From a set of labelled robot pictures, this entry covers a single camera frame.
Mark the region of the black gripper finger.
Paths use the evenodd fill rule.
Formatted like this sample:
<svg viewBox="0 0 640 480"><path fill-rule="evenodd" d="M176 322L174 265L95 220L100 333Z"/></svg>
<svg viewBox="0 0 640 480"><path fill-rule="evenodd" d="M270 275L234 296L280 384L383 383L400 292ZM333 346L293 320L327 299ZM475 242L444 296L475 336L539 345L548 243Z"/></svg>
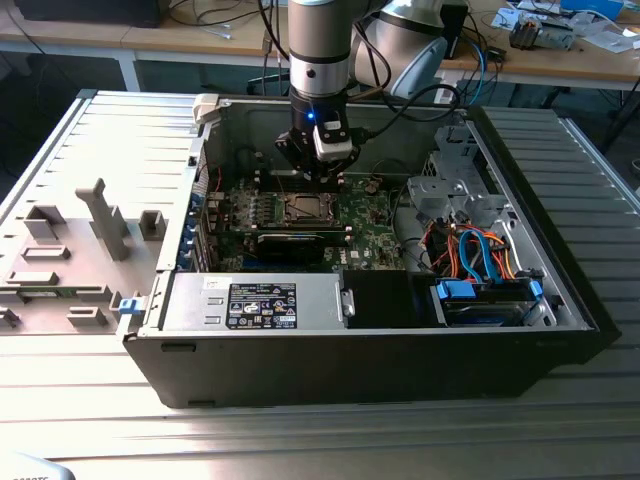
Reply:
<svg viewBox="0 0 640 480"><path fill-rule="evenodd" d="M293 169L301 173L305 179L309 181L320 180L315 147L304 131L296 128L289 129L276 138L275 147Z"/></svg>
<svg viewBox="0 0 640 480"><path fill-rule="evenodd" d="M337 178L358 160L360 152L361 147L354 146L346 158L324 162L320 170L320 182L327 183L330 179Z"/></svg>

